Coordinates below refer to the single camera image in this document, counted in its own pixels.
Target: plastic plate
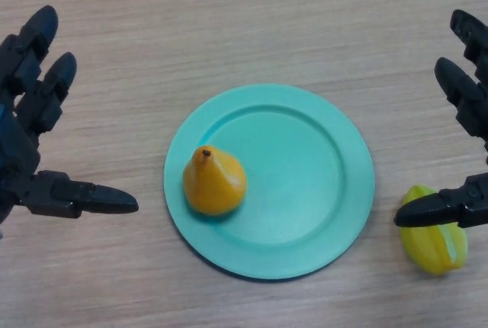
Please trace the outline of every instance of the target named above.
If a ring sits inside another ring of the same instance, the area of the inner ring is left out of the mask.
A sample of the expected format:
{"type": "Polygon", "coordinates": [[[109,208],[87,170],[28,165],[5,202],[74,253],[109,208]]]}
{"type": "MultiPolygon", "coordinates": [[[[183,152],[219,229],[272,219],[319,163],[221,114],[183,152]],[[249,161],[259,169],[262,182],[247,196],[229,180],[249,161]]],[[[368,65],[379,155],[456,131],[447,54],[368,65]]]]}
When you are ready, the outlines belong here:
{"type": "Polygon", "coordinates": [[[207,261],[247,278],[286,279],[337,259],[358,237],[374,199],[374,169],[355,125],[306,90],[247,85],[197,108],[165,161],[164,192],[180,234],[207,261]],[[182,173],[203,144],[237,157],[246,199],[225,217],[191,211],[182,173]]]}

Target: pear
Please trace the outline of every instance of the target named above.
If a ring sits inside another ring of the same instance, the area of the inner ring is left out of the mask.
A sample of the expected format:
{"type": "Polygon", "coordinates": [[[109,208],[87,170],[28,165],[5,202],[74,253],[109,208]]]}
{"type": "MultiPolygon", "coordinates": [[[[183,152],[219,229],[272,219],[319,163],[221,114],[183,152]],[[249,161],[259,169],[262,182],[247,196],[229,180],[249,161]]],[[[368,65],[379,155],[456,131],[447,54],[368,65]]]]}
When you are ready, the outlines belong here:
{"type": "Polygon", "coordinates": [[[198,147],[183,171],[183,189],[197,212],[218,216],[235,210],[246,195],[246,172],[239,160],[215,146],[198,147]]]}

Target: table surface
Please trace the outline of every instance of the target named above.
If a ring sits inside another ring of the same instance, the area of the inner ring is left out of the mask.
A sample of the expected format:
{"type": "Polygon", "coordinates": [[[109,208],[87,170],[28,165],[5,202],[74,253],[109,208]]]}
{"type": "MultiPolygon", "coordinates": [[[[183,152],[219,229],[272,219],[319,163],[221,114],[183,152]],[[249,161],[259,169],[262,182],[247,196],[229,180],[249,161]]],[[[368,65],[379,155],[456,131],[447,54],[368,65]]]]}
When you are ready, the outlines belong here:
{"type": "Polygon", "coordinates": [[[0,0],[0,37],[45,4],[59,30],[45,70],[73,52],[64,115],[40,169],[124,189],[136,214],[78,220],[14,209],[2,224],[0,326],[486,326],[488,227],[469,229],[466,266],[430,278],[392,218],[413,184],[456,188],[486,171],[483,141],[455,120],[433,68],[473,72],[449,29],[488,0],[0,0]],[[368,225],[336,263],[286,283],[243,281],[181,241],[162,193],[179,124],[213,95],[255,82],[305,88],[341,108],[374,159],[368,225]]]}

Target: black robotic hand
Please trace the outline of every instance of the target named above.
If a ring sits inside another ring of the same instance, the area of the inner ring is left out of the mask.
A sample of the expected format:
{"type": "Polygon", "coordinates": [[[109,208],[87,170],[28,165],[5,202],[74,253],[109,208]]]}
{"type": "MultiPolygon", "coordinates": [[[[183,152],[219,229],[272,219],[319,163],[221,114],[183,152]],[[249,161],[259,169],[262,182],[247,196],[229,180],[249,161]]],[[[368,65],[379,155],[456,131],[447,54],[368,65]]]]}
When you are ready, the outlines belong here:
{"type": "Polygon", "coordinates": [[[75,182],[61,172],[35,174],[39,136],[59,120],[76,74],[75,57],[65,53],[42,81],[37,79],[57,26],[56,11],[48,5],[0,45],[0,223],[14,205],[32,214],[68,218],[83,211],[126,214],[139,209],[133,196],[118,189],[75,182]]]}
{"type": "MultiPolygon", "coordinates": [[[[457,121],[471,136],[482,138],[488,151],[488,27],[467,12],[456,10],[451,29],[466,46],[464,57],[476,66],[474,75],[480,82],[475,83],[444,57],[435,65],[435,77],[447,100],[457,108],[457,121]]],[[[460,188],[443,189],[404,204],[394,222],[399,227],[453,222],[459,227],[474,227],[488,223],[488,173],[467,177],[460,188]]]]}

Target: plastic fruit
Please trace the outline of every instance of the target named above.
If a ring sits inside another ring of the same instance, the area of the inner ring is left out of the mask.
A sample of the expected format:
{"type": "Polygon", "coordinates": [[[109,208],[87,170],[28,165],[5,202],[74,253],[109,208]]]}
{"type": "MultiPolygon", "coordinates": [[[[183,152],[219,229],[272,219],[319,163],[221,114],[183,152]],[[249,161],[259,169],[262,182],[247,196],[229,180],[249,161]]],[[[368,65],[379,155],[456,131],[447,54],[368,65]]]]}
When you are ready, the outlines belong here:
{"type": "MultiPolygon", "coordinates": [[[[403,203],[435,193],[423,185],[414,185],[403,203]]],[[[456,223],[432,227],[401,227],[400,238],[410,258],[424,271],[443,275],[461,268],[467,258],[467,237],[456,223]]]]}
{"type": "Polygon", "coordinates": [[[246,195],[246,172],[234,156],[214,146],[198,147],[183,172],[188,203],[217,216],[236,209],[246,195]]]}

